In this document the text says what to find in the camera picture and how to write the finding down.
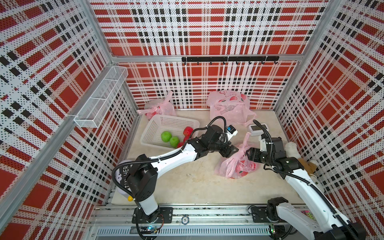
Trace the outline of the green apple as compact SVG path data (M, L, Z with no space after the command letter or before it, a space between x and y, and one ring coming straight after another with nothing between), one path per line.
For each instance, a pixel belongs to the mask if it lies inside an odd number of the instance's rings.
M161 133L161 139L165 143L169 142L171 137L172 137L172 134L169 131L164 131Z
M171 137L169 140L169 143L170 143L172 148L178 148L179 143L180 143L180 139L177 136Z

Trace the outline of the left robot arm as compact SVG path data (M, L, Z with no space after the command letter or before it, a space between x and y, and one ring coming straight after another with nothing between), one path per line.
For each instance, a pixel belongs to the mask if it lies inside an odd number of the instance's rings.
M188 139L182 147L155 157L142 154L135 161L118 164L112 171L112 180L124 194L132 197L144 221L153 223L161 214L154 192L158 178L183 164L218 152L229 158L239 149L232 145L231 138L238 131L232 126L222 129L217 125L203 128L206 132L200 137Z

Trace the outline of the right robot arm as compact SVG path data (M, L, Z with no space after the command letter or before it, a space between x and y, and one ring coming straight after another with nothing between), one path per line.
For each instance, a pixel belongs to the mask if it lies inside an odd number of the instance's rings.
M342 214L310 178L304 166L287 157L281 138L262 135L260 148L250 148L246 156L277 173L305 202L314 216L309 218L283 197L268 200L266 216L270 222L283 220L309 240L364 240L367 232L362 224L353 223Z

